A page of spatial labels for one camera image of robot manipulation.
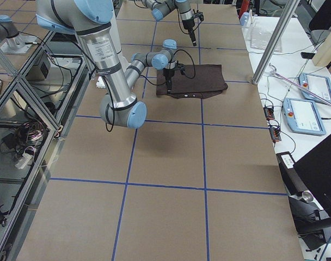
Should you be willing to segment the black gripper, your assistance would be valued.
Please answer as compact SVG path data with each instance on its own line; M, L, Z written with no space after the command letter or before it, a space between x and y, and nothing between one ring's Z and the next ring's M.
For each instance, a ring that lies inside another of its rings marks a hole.
M193 30L194 20L193 19L182 20L182 25L183 25L184 29L188 31L188 35L191 39L192 45L196 46L197 40L196 40L195 32Z
M167 93L171 93L172 90L172 78L174 77L175 69L163 69L163 76L166 79L166 87L167 87Z

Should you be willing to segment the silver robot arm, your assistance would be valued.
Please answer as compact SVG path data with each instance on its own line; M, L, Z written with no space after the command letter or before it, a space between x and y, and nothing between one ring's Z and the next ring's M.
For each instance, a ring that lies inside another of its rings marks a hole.
M37 1L38 24L48 30L73 34L93 61L108 90L100 105L105 123L138 129L147 115L146 105L131 91L146 67L164 69L172 62L177 44L166 39L159 52L137 53L124 69L110 30L114 15L112 1Z
M137 4L137 1L133 1L135 6L142 9L150 9L153 18L159 22L166 16L171 14L174 10L177 11L178 24L180 30L185 35L188 35L191 39L193 46L197 45L195 36L195 30L204 20L203 12L191 8L190 2L186 0L167 0L167 1L140 1L141 5Z

